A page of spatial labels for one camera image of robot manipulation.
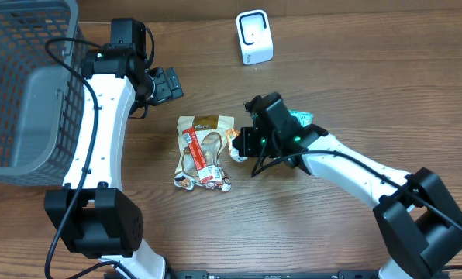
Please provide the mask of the small orange snack packet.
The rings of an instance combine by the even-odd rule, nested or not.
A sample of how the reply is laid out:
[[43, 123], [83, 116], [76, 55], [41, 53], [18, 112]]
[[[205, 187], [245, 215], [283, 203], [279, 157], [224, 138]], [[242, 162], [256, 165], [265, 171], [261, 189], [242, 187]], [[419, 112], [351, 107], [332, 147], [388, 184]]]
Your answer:
[[247, 157], [241, 157], [239, 155], [239, 150], [233, 145], [234, 139], [237, 138], [239, 134], [240, 133], [234, 128], [228, 129], [226, 131], [226, 139], [228, 143], [229, 156], [236, 162], [242, 163], [247, 160]]

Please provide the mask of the beige snack pouch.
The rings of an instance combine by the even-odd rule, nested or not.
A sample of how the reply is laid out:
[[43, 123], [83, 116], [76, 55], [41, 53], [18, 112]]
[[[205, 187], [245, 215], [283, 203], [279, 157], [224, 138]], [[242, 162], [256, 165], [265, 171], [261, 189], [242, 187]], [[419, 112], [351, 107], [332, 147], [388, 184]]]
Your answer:
[[[193, 127], [204, 153], [205, 160], [214, 178], [205, 184], [200, 183], [193, 158], [182, 133]], [[195, 187], [217, 191], [229, 191], [231, 180], [223, 170], [220, 155], [227, 146], [226, 131], [234, 127], [234, 118], [223, 115], [181, 116], [178, 119], [178, 147], [180, 158], [174, 172], [174, 185], [188, 191]]]

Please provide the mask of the red snack bar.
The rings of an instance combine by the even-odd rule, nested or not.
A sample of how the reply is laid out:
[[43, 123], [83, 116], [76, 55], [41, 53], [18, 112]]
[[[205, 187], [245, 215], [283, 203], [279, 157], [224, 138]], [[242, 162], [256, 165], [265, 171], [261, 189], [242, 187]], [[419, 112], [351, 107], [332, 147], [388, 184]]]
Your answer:
[[201, 184], [205, 184], [214, 178], [213, 172], [209, 168], [201, 145], [198, 141], [196, 131], [193, 127], [183, 131], [182, 136], [188, 145], [188, 149], [193, 158], [198, 178]]

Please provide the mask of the teal orange snack packet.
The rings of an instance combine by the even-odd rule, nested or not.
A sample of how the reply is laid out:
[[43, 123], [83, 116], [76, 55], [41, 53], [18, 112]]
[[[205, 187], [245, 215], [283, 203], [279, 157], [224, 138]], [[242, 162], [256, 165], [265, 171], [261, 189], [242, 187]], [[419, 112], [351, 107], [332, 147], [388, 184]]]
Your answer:
[[295, 110], [289, 110], [289, 112], [299, 121], [302, 127], [306, 127], [313, 123], [314, 115], [311, 112], [300, 112]]

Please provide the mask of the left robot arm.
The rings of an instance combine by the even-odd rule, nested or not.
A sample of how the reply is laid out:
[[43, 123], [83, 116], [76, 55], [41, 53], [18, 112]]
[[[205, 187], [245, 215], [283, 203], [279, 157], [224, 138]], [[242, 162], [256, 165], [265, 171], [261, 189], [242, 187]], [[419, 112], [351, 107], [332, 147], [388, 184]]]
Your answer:
[[56, 228], [55, 243], [110, 266], [124, 278], [174, 277], [168, 260], [143, 237], [140, 208], [123, 191], [122, 148], [134, 112], [183, 96], [174, 68], [153, 65], [154, 38], [132, 18], [113, 19], [110, 41], [89, 43], [79, 70], [84, 109], [76, 149], [60, 190], [48, 191], [44, 208]]

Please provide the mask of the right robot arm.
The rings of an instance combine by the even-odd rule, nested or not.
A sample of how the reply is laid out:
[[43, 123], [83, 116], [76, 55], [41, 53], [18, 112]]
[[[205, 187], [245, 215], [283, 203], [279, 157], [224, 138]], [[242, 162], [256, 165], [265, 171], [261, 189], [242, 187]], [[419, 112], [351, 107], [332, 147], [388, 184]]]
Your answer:
[[390, 255], [373, 278], [433, 278], [454, 268], [462, 210], [436, 173], [387, 167], [320, 126], [303, 126], [277, 92], [244, 106], [253, 125], [241, 128], [232, 145], [240, 157], [257, 160], [252, 177], [286, 164], [336, 184], [372, 210]]

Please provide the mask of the white barcode scanner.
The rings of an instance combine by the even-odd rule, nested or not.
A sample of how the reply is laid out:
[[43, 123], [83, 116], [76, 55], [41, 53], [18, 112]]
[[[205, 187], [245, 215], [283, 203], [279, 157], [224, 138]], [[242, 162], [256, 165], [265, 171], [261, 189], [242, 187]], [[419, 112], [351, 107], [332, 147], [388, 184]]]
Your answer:
[[241, 12], [236, 17], [236, 30], [242, 61], [259, 64], [274, 56], [274, 44], [267, 13], [262, 9]]

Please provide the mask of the grey plastic mesh basket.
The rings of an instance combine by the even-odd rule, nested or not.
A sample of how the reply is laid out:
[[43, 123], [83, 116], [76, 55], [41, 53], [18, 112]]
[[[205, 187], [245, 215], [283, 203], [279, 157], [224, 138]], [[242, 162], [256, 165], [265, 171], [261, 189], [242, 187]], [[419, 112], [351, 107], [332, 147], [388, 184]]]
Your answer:
[[0, 182], [59, 185], [77, 146], [84, 108], [76, 71], [86, 47], [72, 0], [0, 1]]

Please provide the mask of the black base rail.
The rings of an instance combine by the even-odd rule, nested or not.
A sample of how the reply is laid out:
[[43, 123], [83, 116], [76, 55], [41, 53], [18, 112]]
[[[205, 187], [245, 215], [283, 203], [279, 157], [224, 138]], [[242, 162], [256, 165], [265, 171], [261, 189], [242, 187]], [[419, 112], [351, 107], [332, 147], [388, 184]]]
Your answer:
[[297, 274], [260, 274], [260, 273], [208, 273], [204, 270], [180, 270], [166, 275], [172, 279], [376, 279], [376, 270], [339, 270], [336, 273], [297, 273]]

